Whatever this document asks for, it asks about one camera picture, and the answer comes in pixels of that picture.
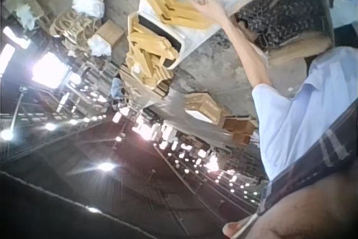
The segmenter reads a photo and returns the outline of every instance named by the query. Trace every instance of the concrete floor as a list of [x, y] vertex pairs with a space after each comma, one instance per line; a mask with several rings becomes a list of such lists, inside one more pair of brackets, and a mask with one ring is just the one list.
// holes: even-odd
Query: concrete floor
[[[138, 9], [138, 4], [139, 0], [106, 0], [105, 18], [127, 29], [127, 16]], [[124, 40], [115, 48], [113, 61], [123, 63], [127, 51], [128, 42]], [[277, 90], [284, 96], [293, 97], [306, 77], [306, 64], [303, 60], [292, 61], [280, 67], [271, 67], [269, 71]], [[233, 114], [256, 117], [252, 88], [222, 30], [185, 58], [174, 73], [169, 95], [155, 104], [153, 110], [178, 130], [196, 135], [215, 146], [230, 145], [231, 136], [228, 133], [184, 112], [183, 94], [195, 91], [208, 91], [215, 101]]]

